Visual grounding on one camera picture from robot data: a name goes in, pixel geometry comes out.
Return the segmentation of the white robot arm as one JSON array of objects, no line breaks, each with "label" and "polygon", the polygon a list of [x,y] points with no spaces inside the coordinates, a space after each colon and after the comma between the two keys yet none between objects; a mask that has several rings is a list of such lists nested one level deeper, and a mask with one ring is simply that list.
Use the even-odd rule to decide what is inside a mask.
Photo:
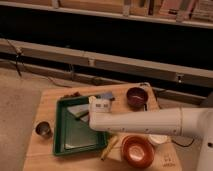
[{"label": "white robot arm", "polygon": [[201,139],[196,171],[213,171],[213,108],[179,107],[112,114],[108,99],[93,99],[89,104],[89,126],[96,131]]}]

